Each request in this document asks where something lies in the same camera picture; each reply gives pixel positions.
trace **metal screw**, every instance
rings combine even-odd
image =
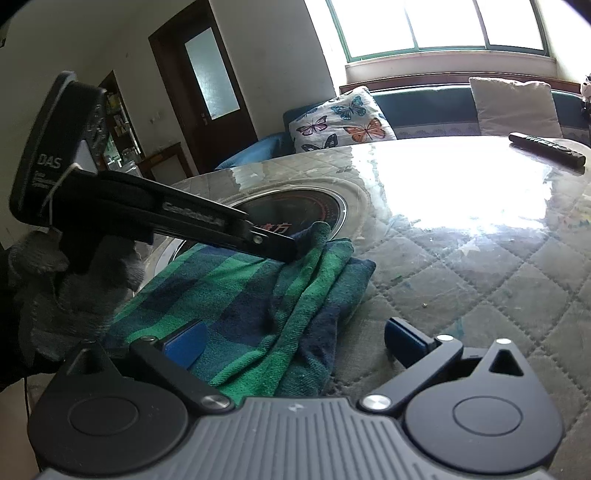
[[[230,400],[223,395],[206,395],[201,399],[201,405],[208,410],[223,410],[230,406]]]
[[[361,401],[361,404],[368,410],[379,411],[386,410],[392,405],[392,400],[385,395],[368,395]]]

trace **butterfly pillow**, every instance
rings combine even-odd
[[[357,87],[293,120],[296,153],[380,140],[396,140],[367,87]]]

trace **circular joint cover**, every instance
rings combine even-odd
[[[435,385],[411,400],[405,428],[423,452],[455,470],[510,475],[548,466],[564,429],[533,380],[486,371]]]
[[[76,375],[71,388],[46,391],[28,434],[43,463],[76,476],[136,471],[162,458],[182,439],[189,416],[181,400],[155,385]]]

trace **white string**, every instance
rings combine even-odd
[[[43,213],[45,205],[47,205],[47,202],[49,202],[49,226],[53,225],[53,195],[55,194],[56,190],[61,186],[61,184],[64,183],[64,180],[68,177],[68,175],[77,168],[79,170],[82,170],[82,167],[78,163],[74,162],[71,165],[69,165],[68,168],[64,170],[64,173],[61,174],[60,178],[57,179],[57,182],[51,188],[51,190],[43,200],[43,203],[41,204],[41,208],[39,209],[39,215]]]

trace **window sill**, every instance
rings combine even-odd
[[[412,52],[345,65],[347,82],[443,72],[502,72],[557,78],[556,59],[508,51],[443,50]]]

